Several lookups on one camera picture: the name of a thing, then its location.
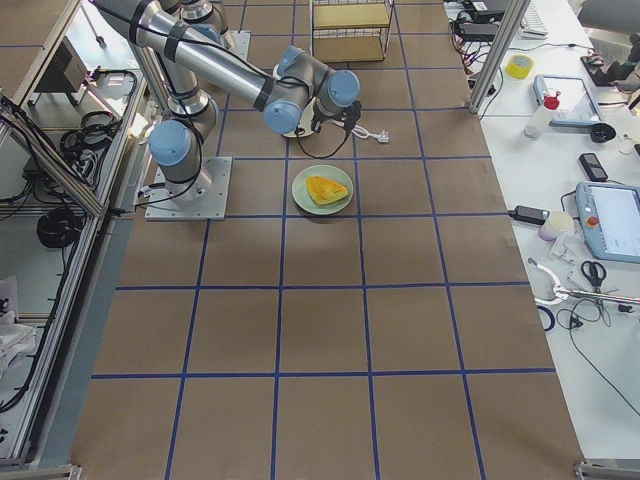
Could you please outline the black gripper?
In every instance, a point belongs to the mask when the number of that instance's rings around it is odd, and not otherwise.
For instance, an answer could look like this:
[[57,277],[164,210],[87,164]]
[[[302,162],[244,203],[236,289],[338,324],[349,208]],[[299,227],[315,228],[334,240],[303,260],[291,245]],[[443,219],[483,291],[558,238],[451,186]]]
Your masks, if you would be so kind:
[[313,99],[311,130],[320,131],[322,128],[322,124],[329,120],[342,121],[347,115],[347,110],[349,107],[349,104],[347,104],[346,106],[338,106],[332,102],[330,102],[328,105],[325,105],[322,103],[321,98],[315,97]]

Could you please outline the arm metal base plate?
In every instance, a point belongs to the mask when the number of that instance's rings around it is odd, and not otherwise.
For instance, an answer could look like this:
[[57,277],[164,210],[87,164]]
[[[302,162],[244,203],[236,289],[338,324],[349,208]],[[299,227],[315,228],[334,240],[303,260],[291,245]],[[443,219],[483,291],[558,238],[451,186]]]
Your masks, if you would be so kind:
[[250,40],[251,32],[248,30],[227,30],[221,36],[223,47],[245,62],[248,61]]
[[195,184],[177,198],[173,196],[181,192],[178,185],[169,183],[169,189],[153,189],[145,218],[149,221],[224,220],[232,163],[230,156],[206,156]]

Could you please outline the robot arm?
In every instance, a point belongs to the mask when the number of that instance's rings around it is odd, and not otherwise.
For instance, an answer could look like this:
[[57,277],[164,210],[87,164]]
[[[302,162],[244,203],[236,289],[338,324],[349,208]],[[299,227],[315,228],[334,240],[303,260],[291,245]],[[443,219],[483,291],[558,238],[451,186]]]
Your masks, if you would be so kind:
[[307,108],[312,131],[339,120],[346,131],[360,118],[360,82],[350,70],[335,70],[308,52],[289,46],[275,73],[268,73],[225,47],[211,25],[179,16],[180,2],[97,1],[102,18],[131,45],[155,55],[169,94],[170,120],[150,138],[152,158],[172,201],[203,195],[208,180],[202,145],[217,107],[201,89],[205,80],[254,110],[277,134],[295,131]]
[[167,13],[227,45],[229,26],[222,1],[160,0],[160,4]]

